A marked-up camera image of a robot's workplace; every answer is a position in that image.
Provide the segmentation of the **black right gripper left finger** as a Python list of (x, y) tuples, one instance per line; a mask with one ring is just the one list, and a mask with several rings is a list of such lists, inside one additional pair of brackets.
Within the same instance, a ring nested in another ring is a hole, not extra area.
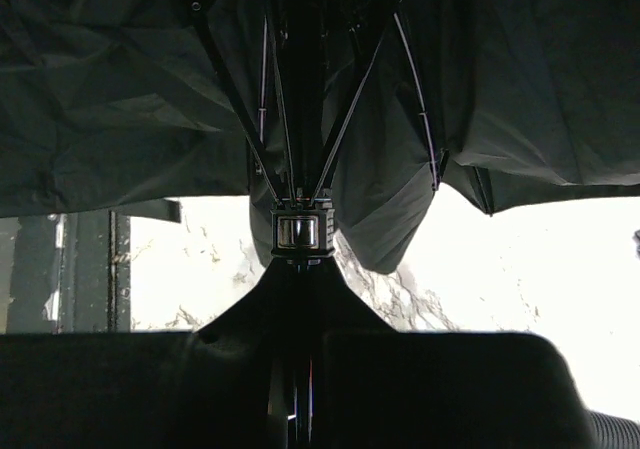
[(273, 261), (197, 332), (5, 335), (5, 448), (292, 448), (300, 269)]

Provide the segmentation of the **black folding umbrella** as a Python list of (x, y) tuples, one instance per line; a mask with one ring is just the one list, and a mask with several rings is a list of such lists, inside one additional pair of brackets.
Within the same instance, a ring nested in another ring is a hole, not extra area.
[(1, 0), (1, 213), (333, 200), (392, 272), (441, 186), (639, 193), (639, 0)]

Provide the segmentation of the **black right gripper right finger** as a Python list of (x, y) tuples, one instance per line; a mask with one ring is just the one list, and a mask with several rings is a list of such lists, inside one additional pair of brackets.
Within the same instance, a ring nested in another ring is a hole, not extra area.
[(300, 270), (313, 337), (305, 448), (591, 448), (590, 416), (547, 339), (401, 332), (337, 265)]

